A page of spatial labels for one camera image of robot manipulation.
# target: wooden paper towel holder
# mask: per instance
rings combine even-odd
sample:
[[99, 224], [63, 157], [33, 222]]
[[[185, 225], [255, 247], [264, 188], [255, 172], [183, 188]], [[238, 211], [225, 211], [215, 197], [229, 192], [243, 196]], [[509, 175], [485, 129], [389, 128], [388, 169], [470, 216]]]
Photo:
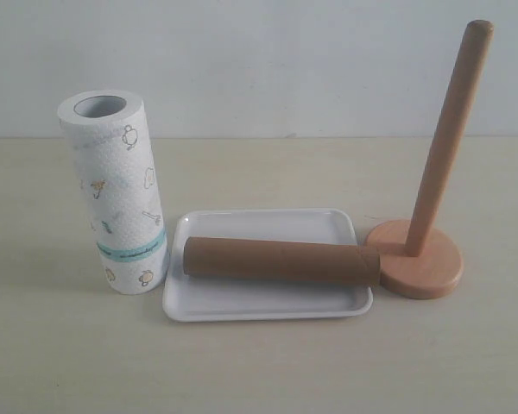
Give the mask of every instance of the wooden paper towel holder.
[[493, 25], [470, 22], [464, 31], [445, 95], [411, 220], [385, 222], [367, 236], [366, 244], [381, 255], [381, 284], [415, 299], [439, 298], [452, 292], [463, 273], [458, 247], [433, 229], [452, 162], [476, 94]]

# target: wooden dowel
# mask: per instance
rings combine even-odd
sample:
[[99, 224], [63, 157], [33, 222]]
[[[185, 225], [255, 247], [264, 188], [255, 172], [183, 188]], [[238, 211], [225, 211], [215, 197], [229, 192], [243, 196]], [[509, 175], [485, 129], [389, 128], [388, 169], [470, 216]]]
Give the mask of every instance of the wooden dowel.
[[414, 206], [405, 246], [409, 256], [421, 255], [437, 215], [492, 35], [493, 25], [484, 20], [468, 23], [464, 31]]

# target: tray rim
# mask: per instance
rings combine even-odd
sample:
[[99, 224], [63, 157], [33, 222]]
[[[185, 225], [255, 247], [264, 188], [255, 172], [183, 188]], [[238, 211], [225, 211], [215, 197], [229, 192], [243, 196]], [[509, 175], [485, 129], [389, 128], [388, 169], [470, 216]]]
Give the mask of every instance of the tray rim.
[[[345, 219], [346, 229], [350, 231], [351, 238], [357, 243], [357, 235], [353, 227], [353, 223], [347, 213], [340, 209], [330, 207], [309, 207], [301, 209], [234, 209], [234, 210], [196, 210], [190, 211], [181, 216], [177, 221], [176, 230], [174, 231], [173, 246], [171, 247], [171, 255], [174, 255], [175, 246], [179, 246], [178, 239], [181, 238], [180, 229], [188, 222], [192, 216], [199, 215], [216, 215], [216, 214], [234, 214], [234, 213], [291, 213], [291, 212], [309, 212], [309, 213], [336, 213]], [[366, 313], [374, 302], [374, 295], [372, 289], [368, 286], [362, 287], [366, 290], [367, 300], [364, 306], [356, 310], [339, 310], [339, 311], [309, 311], [309, 312], [295, 312], [295, 315], [288, 315], [286, 312], [278, 313], [248, 313], [248, 314], [196, 314], [189, 315], [180, 312], [179, 307], [175, 306], [175, 292], [172, 287], [173, 282], [170, 281], [171, 267], [174, 265], [173, 257], [169, 262], [167, 270], [167, 277], [165, 280], [165, 287], [163, 290], [162, 307], [168, 317], [177, 322], [221, 322], [221, 321], [266, 321], [266, 320], [294, 320], [294, 319], [323, 319], [323, 318], [343, 318], [356, 317]]]

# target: paper towel core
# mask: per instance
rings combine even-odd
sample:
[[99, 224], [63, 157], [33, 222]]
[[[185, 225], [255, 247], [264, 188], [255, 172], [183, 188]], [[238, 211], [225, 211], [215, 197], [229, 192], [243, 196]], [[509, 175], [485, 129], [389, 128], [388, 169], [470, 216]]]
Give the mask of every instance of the paper towel core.
[[75, 104], [73, 110], [86, 118], [101, 118], [116, 114], [127, 106], [127, 101], [121, 97], [102, 95], [99, 97], [88, 97]]

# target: white plastic tray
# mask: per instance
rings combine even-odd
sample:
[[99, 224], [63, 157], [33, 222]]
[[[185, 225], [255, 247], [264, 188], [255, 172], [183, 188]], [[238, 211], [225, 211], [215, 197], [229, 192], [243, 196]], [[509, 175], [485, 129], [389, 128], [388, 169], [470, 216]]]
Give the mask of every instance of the white plastic tray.
[[200, 279], [184, 274], [189, 236], [285, 242], [356, 244], [350, 218], [340, 210], [195, 211], [179, 220], [163, 293], [163, 309], [184, 322], [354, 317], [372, 305], [369, 287], [282, 281]]

